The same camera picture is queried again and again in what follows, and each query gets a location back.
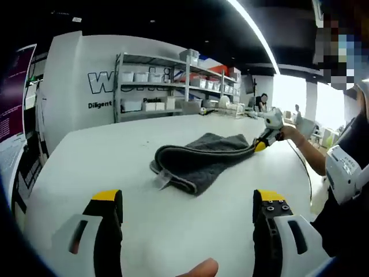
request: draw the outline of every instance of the person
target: person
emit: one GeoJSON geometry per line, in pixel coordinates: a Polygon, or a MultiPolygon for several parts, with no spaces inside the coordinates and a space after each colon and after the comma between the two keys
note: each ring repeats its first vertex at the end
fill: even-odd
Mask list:
{"type": "Polygon", "coordinates": [[[317,135],[321,134],[318,125],[316,125],[315,128],[314,128],[314,134],[317,134],[317,135]]]}
{"type": "MultiPolygon", "coordinates": [[[[351,134],[339,138],[336,144],[349,153],[350,156],[355,157],[355,161],[363,169],[369,162],[368,155],[364,155],[368,153],[366,144],[369,141],[369,105],[365,100],[363,92],[358,87],[355,90],[357,90],[357,102],[360,106],[360,113],[351,120],[343,131],[344,134],[350,128],[351,134]]],[[[293,141],[316,173],[320,176],[326,175],[325,157],[298,130],[291,126],[284,126],[281,133],[283,140],[290,139],[293,141]]],[[[364,186],[363,192],[357,198],[343,205],[338,204],[332,187],[329,188],[328,200],[322,212],[311,223],[321,234],[323,248],[329,256],[334,257],[344,253],[352,253],[353,249],[357,250],[363,245],[362,240],[358,243],[358,238],[363,239],[366,237],[363,232],[366,230],[365,224],[369,219],[368,200],[368,186],[364,186]]]]}
{"type": "Polygon", "coordinates": [[[302,123],[302,116],[301,116],[301,112],[300,112],[300,106],[299,105],[295,105],[295,110],[297,112],[295,120],[294,120],[294,124],[296,125],[297,129],[299,129],[299,126],[302,123]]]}
{"type": "Polygon", "coordinates": [[[259,108],[259,111],[266,112],[266,102],[268,101],[268,96],[263,93],[261,96],[255,98],[255,106],[259,108]]]}
{"type": "Polygon", "coordinates": [[[218,273],[218,267],[218,263],[214,259],[209,258],[198,264],[188,273],[177,277],[215,277],[218,273]]]}

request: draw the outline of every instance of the ceiling light strip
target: ceiling light strip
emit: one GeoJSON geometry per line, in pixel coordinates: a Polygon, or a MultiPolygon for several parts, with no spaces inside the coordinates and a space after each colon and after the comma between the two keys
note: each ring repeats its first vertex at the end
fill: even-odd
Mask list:
{"type": "Polygon", "coordinates": [[[274,58],[273,53],[272,53],[268,43],[266,42],[263,34],[259,30],[259,28],[256,25],[256,23],[254,22],[254,20],[250,17],[250,15],[247,13],[247,11],[243,8],[243,6],[241,6],[241,4],[237,0],[227,0],[227,1],[237,10],[237,12],[239,12],[239,14],[241,14],[241,16],[249,24],[251,29],[253,29],[254,33],[256,34],[258,39],[260,40],[261,44],[264,46],[264,49],[265,49],[267,55],[269,56],[270,62],[272,63],[272,65],[274,67],[274,70],[276,71],[276,74],[281,74],[280,71],[279,71],[276,59],[274,58]]]}

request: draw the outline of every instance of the shelf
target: shelf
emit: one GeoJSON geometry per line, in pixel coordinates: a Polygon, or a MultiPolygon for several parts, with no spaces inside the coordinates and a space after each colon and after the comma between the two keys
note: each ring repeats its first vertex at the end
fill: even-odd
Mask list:
{"type": "MultiPolygon", "coordinates": [[[[221,80],[221,74],[219,73],[216,73],[214,71],[211,71],[209,69],[202,68],[196,65],[191,65],[190,67],[191,67],[190,71],[193,73],[197,73],[197,74],[208,76],[208,77],[217,77],[219,78],[219,80],[221,80]]],[[[224,81],[228,81],[230,83],[237,83],[235,80],[233,80],[232,78],[229,78],[228,76],[224,76],[224,81]]]]}
{"type": "Polygon", "coordinates": [[[124,82],[121,83],[121,88],[124,87],[162,87],[162,88],[185,88],[185,84],[181,83],[139,83],[139,82],[124,82]]]}
{"type": "MultiPolygon", "coordinates": [[[[161,87],[161,88],[180,88],[180,89],[185,89],[186,88],[186,85],[182,84],[182,83],[167,84],[167,83],[126,82],[126,83],[121,83],[121,88],[122,88],[122,86],[124,86],[124,87],[161,87]]],[[[203,93],[206,93],[208,95],[212,95],[212,96],[215,96],[215,97],[220,97],[220,91],[215,91],[215,90],[207,89],[207,88],[199,88],[199,87],[195,87],[193,85],[190,86],[190,89],[193,89],[195,91],[201,91],[203,93]]],[[[224,93],[224,95],[233,96],[233,94],[230,94],[230,93],[224,93]]]]}
{"type": "Polygon", "coordinates": [[[140,115],[151,115],[151,114],[172,114],[181,113],[181,108],[176,108],[175,110],[164,110],[164,111],[129,111],[127,113],[121,113],[120,117],[136,117],[140,115]]]}
{"type": "Polygon", "coordinates": [[[166,66],[186,70],[186,62],[160,56],[124,54],[123,63],[166,66]]]}
{"type": "MultiPolygon", "coordinates": [[[[153,55],[124,54],[123,63],[129,63],[129,64],[135,64],[135,65],[139,64],[139,65],[166,66],[169,68],[177,68],[182,71],[186,71],[186,62],[184,61],[180,61],[178,59],[160,57],[160,56],[153,56],[153,55]]],[[[215,77],[221,80],[221,74],[213,72],[206,68],[202,68],[200,66],[191,65],[190,71],[192,73],[198,73],[200,75],[204,75],[208,77],[215,77]]],[[[235,80],[227,76],[224,76],[224,80],[229,83],[237,83],[235,80]]]]}

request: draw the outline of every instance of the chair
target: chair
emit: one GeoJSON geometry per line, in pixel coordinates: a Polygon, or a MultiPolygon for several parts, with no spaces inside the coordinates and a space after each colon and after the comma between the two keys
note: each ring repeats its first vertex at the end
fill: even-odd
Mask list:
{"type": "Polygon", "coordinates": [[[254,105],[255,105],[255,97],[251,97],[249,100],[248,100],[248,104],[247,104],[247,107],[248,108],[254,108],[254,105]]]}
{"type": "Polygon", "coordinates": [[[291,118],[291,112],[290,111],[284,111],[283,112],[283,118],[290,119],[291,118]]]}

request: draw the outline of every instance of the white storage box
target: white storage box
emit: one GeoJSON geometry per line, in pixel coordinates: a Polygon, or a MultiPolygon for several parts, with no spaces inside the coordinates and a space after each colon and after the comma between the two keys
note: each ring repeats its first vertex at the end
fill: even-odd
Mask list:
{"type": "Polygon", "coordinates": [[[164,111],[165,110],[165,103],[158,102],[158,103],[155,103],[155,104],[156,104],[156,110],[157,111],[164,111]]]}
{"type": "Polygon", "coordinates": [[[122,99],[121,104],[122,104],[122,111],[124,113],[128,111],[141,111],[142,109],[141,100],[122,99]]]}
{"type": "Polygon", "coordinates": [[[218,100],[204,100],[203,106],[205,108],[217,108],[218,107],[218,100]]]}
{"type": "Polygon", "coordinates": [[[148,72],[135,72],[133,80],[139,83],[147,83],[149,80],[148,72]]]}
{"type": "Polygon", "coordinates": [[[161,73],[149,73],[149,83],[162,83],[163,74],[161,73]]]}
{"type": "Polygon", "coordinates": [[[213,90],[220,91],[220,83],[219,82],[214,82],[214,88],[213,88],[213,90]]]}
{"type": "Polygon", "coordinates": [[[144,103],[144,111],[155,111],[156,103],[144,103]]]}
{"type": "Polygon", "coordinates": [[[181,61],[187,62],[187,56],[190,56],[190,64],[198,65],[198,59],[200,57],[200,53],[193,49],[187,49],[181,53],[179,53],[179,58],[181,61]]]}
{"type": "Polygon", "coordinates": [[[205,88],[206,80],[201,78],[194,78],[191,80],[191,85],[193,85],[194,87],[205,88]]]}
{"type": "Polygon", "coordinates": [[[206,89],[213,89],[214,88],[214,82],[213,81],[206,81],[206,85],[205,85],[206,89]]]}
{"type": "Polygon", "coordinates": [[[241,70],[237,69],[237,68],[230,68],[229,69],[230,73],[241,73],[241,70]]]}
{"type": "Polygon", "coordinates": [[[191,102],[194,102],[194,103],[198,104],[198,107],[201,108],[202,99],[195,98],[191,102]]]}
{"type": "Polygon", "coordinates": [[[230,78],[235,79],[237,83],[241,81],[241,72],[230,73],[229,76],[230,78]]]}
{"type": "Polygon", "coordinates": [[[122,82],[133,82],[133,72],[122,72],[122,82]]]}
{"type": "Polygon", "coordinates": [[[161,101],[165,103],[166,110],[174,110],[175,109],[175,98],[173,96],[168,96],[165,98],[161,98],[161,101]]]}

